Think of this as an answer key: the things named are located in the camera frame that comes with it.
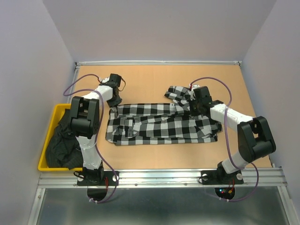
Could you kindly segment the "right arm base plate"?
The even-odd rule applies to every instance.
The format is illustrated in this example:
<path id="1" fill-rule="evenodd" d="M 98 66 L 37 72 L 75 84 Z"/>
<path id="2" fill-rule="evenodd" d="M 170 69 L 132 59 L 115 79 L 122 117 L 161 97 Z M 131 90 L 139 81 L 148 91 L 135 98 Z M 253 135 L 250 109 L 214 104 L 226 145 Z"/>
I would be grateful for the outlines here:
<path id="1" fill-rule="evenodd" d="M 226 172 L 218 172 L 217 170 L 204 170 L 201 171 L 198 182 L 203 185 L 244 184 L 241 171 L 227 174 Z"/>

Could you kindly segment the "aluminium front rail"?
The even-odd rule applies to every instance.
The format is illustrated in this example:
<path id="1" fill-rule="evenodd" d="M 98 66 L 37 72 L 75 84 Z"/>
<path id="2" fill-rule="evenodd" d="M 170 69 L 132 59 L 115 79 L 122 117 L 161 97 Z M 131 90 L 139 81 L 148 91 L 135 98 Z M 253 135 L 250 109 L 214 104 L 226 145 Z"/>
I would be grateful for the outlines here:
<path id="1" fill-rule="evenodd" d="M 205 188 L 198 182 L 208 169 L 119 170 L 117 188 Z M 259 187 L 286 187 L 282 168 L 259 168 Z M 43 172 L 38 188 L 79 188 L 71 171 Z"/>

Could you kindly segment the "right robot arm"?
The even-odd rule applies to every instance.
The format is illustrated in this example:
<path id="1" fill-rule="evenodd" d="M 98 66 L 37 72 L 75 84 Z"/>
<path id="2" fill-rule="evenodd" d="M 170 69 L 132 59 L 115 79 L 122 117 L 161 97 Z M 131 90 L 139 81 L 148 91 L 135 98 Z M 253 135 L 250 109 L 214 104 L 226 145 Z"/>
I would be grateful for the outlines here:
<path id="1" fill-rule="evenodd" d="M 276 151 L 276 144 L 265 117 L 244 115 L 219 100 L 213 100 L 208 87 L 193 85 L 189 101 L 193 116 L 201 115 L 231 128 L 237 133 L 238 151 L 228 155 L 216 170 L 208 171 L 204 184 L 226 184 L 237 179 L 237 174 L 248 164 Z"/>

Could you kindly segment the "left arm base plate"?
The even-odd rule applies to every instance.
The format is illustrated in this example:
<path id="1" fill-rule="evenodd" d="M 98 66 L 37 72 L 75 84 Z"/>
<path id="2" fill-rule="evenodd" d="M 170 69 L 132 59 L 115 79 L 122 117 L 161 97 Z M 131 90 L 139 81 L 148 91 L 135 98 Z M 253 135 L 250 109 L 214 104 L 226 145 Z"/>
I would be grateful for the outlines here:
<path id="1" fill-rule="evenodd" d="M 73 175 L 77 178 L 78 186 L 115 186 L 118 185 L 112 171 L 87 172 L 75 171 Z"/>

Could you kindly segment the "black white checkered shirt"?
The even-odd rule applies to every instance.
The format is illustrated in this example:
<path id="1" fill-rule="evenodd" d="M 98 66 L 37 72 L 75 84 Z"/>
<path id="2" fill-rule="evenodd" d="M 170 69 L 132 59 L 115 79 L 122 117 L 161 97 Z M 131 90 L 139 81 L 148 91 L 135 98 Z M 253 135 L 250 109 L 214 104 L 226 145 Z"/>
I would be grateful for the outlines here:
<path id="1" fill-rule="evenodd" d="M 105 139 L 116 146 L 212 143 L 222 125 L 207 116 L 192 116 L 190 91 L 170 86 L 165 97 L 172 103 L 125 104 L 113 107 Z"/>

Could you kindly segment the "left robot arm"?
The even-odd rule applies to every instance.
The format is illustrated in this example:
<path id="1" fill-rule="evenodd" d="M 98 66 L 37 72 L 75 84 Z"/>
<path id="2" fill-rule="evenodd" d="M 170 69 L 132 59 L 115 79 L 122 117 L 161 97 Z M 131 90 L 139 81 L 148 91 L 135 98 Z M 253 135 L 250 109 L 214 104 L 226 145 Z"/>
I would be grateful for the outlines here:
<path id="1" fill-rule="evenodd" d="M 96 89 L 71 100 L 69 128 L 74 133 L 82 153 L 82 170 L 74 172 L 79 186 L 97 186 L 104 181 L 103 157 L 97 147 L 97 137 L 103 119 L 105 102 L 109 107 L 119 105 L 119 87 L 124 79 L 118 74 L 99 81 Z"/>

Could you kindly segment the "yellow plastic bin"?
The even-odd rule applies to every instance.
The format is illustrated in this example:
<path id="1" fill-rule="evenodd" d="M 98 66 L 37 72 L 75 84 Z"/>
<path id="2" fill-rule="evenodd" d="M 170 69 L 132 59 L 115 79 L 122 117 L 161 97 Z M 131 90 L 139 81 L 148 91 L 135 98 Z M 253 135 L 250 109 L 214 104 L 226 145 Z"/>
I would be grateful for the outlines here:
<path id="1" fill-rule="evenodd" d="M 71 104 L 54 107 L 38 163 L 41 172 L 81 171 L 83 157 L 79 143 L 68 128 Z"/>

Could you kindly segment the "dark shirt in bin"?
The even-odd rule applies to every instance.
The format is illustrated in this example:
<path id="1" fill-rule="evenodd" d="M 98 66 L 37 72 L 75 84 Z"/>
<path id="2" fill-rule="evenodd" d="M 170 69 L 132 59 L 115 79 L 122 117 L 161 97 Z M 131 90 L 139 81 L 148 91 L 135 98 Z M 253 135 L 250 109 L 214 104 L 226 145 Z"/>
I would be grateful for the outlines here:
<path id="1" fill-rule="evenodd" d="M 71 170 L 83 166 L 79 142 L 68 127 L 69 114 L 70 110 L 65 109 L 46 148 L 45 158 L 50 168 Z"/>

